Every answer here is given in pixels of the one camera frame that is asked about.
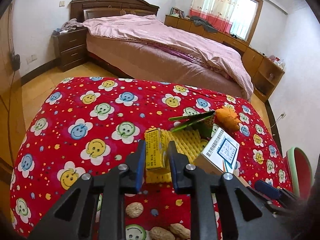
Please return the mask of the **dark wooden headboard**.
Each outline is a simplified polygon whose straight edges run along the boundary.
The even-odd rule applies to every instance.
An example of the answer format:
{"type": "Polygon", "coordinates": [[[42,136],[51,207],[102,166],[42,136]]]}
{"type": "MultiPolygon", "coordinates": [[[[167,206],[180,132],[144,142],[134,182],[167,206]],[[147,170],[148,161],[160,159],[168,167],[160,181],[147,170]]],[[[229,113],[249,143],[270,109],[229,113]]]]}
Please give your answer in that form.
{"type": "Polygon", "coordinates": [[[159,6],[145,0],[71,0],[70,18],[78,22],[90,18],[121,16],[133,14],[138,16],[157,15],[159,6]]]}

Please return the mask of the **books on cabinet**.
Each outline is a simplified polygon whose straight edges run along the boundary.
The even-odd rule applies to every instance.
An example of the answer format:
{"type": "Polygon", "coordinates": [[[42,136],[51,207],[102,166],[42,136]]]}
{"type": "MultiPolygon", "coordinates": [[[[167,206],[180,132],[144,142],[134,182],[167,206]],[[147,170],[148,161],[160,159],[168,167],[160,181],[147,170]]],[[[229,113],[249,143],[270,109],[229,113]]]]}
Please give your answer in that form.
{"type": "Polygon", "coordinates": [[[185,18],[185,13],[181,9],[178,9],[176,7],[172,7],[170,10],[170,16],[185,18]]]}

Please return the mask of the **dark clothes on cabinet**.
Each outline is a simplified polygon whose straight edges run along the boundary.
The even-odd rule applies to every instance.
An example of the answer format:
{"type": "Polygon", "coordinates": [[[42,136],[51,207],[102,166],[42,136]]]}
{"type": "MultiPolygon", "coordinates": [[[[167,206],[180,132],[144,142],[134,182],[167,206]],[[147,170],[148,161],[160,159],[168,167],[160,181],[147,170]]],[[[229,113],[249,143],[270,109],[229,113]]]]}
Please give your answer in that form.
{"type": "Polygon", "coordinates": [[[209,33],[217,33],[218,30],[215,29],[207,20],[199,17],[199,16],[191,16],[190,20],[193,22],[193,24],[197,27],[202,26],[205,31],[209,33]]]}

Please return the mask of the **green mosquito coil box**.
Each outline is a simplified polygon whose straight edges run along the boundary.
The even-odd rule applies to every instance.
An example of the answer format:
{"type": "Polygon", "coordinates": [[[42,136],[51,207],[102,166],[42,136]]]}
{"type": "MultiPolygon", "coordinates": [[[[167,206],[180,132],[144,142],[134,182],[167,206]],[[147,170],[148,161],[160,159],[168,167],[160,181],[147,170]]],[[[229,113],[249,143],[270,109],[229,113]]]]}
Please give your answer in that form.
{"type": "Polygon", "coordinates": [[[171,132],[181,131],[183,129],[198,130],[200,136],[211,138],[213,134],[215,111],[207,111],[195,115],[184,115],[169,118],[169,121],[178,122],[170,129],[171,132]]]}

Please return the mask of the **small orange bag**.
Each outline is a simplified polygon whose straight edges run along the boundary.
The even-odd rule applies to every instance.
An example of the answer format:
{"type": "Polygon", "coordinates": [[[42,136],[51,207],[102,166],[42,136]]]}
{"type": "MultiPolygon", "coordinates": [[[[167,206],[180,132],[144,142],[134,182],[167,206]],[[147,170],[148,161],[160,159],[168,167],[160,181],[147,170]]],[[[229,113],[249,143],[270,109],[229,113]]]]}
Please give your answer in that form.
{"type": "Polygon", "coordinates": [[[223,106],[215,111],[215,116],[222,127],[229,132],[240,130],[240,120],[234,109],[223,106]]]}

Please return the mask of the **long wooden cabinet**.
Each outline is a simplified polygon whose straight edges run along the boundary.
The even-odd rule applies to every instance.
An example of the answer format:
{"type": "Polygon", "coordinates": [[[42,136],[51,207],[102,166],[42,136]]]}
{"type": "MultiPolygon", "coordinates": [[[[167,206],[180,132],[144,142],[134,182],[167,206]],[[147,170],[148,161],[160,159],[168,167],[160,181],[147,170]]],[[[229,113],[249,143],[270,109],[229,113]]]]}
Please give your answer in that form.
{"type": "Polygon", "coordinates": [[[224,34],[221,32],[210,33],[207,32],[202,25],[196,26],[191,20],[186,20],[170,15],[165,16],[164,24],[169,27],[200,35],[202,37],[233,48],[240,54],[242,64],[244,65],[245,70],[248,72],[251,78],[255,76],[260,67],[260,64],[263,61],[264,57],[254,49],[250,48],[248,42],[243,41],[239,38],[233,38],[229,34],[224,34]]]}

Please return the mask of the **red bin with green rim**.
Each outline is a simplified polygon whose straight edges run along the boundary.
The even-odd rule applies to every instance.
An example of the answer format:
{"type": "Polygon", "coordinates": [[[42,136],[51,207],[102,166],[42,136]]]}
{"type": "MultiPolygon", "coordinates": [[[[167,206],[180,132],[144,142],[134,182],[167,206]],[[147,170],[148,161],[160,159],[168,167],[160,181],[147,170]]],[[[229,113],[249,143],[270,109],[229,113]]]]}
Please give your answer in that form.
{"type": "Polygon", "coordinates": [[[286,167],[292,182],[294,194],[301,199],[308,199],[312,187],[312,169],[306,154],[298,147],[286,152],[286,167]]]}

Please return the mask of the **black power adapter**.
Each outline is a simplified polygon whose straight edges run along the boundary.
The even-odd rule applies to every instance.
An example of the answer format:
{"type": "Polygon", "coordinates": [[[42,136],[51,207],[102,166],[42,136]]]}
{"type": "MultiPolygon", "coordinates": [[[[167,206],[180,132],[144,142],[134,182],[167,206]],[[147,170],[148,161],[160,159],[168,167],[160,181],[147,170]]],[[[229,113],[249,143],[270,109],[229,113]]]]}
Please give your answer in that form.
{"type": "Polygon", "coordinates": [[[14,72],[20,69],[21,57],[19,54],[11,53],[11,66],[14,72]]]}

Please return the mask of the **red smiley flower blanket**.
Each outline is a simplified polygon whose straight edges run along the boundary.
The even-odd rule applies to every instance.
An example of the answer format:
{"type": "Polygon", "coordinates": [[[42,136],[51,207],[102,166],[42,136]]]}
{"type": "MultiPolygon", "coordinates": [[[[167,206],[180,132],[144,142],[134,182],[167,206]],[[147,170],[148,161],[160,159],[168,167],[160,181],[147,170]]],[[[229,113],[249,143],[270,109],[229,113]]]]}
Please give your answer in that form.
{"type": "Polygon", "coordinates": [[[98,176],[123,163],[149,129],[170,131],[169,118],[232,108],[240,130],[234,173],[290,190],[283,157],[246,100],[174,83],[108,77],[62,80],[35,115],[22,141],[10,184],[13,229],[27,237],[83,174],[98,176]]]}

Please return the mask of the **pink quilt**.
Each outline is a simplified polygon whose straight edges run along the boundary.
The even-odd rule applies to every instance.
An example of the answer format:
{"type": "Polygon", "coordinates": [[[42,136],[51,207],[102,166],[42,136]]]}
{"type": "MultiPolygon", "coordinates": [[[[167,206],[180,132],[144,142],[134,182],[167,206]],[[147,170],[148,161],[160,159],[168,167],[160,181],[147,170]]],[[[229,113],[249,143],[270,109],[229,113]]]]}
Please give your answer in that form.
{"type": "Polygon", "coordinates": [[[126,42],[156,44],[197,60],[211,70],[228,74],[250,99],[253,83],[241,61],[240,54],[231,47],[202,36],[164,25],[155,15],[100,17],[85,20],[92,36],[126,42]]]}

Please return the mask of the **floral curtain with red hem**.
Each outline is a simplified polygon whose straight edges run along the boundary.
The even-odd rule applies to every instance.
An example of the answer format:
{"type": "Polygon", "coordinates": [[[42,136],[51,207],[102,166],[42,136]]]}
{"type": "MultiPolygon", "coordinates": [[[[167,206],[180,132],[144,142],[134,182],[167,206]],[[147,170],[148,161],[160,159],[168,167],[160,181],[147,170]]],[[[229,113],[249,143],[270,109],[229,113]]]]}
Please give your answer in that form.
{"type": "Polygon", "coordinates": [[[193,0],[189,15],[206,20],[219,32],[229,33],[237,3],[238,0],[193,0]]]}

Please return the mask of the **small yellow box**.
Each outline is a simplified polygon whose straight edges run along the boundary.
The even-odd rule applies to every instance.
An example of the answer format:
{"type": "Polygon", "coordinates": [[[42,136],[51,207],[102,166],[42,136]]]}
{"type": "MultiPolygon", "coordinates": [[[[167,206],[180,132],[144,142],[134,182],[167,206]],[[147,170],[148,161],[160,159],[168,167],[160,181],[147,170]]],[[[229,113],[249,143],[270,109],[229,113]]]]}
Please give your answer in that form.
{"type": "Polygon", "coordinates": [[[159,128],[148,130],[145,132],[145,142],[146,170],[156,174],[169,173],[170,167],[167,156],[168,140],[163,132],[159,128]]]}

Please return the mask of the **white medicine box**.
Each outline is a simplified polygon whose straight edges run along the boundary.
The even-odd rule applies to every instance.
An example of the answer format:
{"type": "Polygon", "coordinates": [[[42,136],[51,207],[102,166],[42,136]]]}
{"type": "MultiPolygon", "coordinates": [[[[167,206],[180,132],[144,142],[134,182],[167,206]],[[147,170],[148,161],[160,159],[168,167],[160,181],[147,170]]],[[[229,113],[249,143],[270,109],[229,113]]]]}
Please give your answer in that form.
{"type": "Polygon", "coordinates": [[[240,144],[223,129],[218,128],[194,160],[194,165],[208,174],[233,174],[240,144]]]}

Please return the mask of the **walnut shell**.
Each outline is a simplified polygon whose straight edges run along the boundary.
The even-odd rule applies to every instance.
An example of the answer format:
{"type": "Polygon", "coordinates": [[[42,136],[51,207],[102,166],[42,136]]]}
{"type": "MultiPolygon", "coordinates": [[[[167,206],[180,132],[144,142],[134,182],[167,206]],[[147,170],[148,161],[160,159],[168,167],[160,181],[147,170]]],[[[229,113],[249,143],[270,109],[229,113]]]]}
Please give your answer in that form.
{"type": "Polygon", "coordinates": [[[132,202],[129,204],[126,209],[125,213],[130,217],[130,218],[137,218],[139,217],[144,211],[144,206],[140,202],[132,202]]]}

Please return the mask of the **yellow foam net mat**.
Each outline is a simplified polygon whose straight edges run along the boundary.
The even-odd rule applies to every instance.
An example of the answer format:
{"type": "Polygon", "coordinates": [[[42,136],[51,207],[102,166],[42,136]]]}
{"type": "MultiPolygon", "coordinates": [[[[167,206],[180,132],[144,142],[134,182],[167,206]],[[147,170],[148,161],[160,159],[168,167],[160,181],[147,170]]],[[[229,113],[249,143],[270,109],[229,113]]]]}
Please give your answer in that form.
{"type": "MultiPolygon", "coordinates": [[[[208,140],[202,139],[198,130],[181,130],[177,132],[160,129],[167,138],[168,143],[174,141],[177,152],[188,157],[189,163],[193,163],[197,156],[208,144],[208,140]]],[[[145,168],[146,183],[169,183],[171,182],[171,173],[156,174],[147,171],[145,168]]]]}

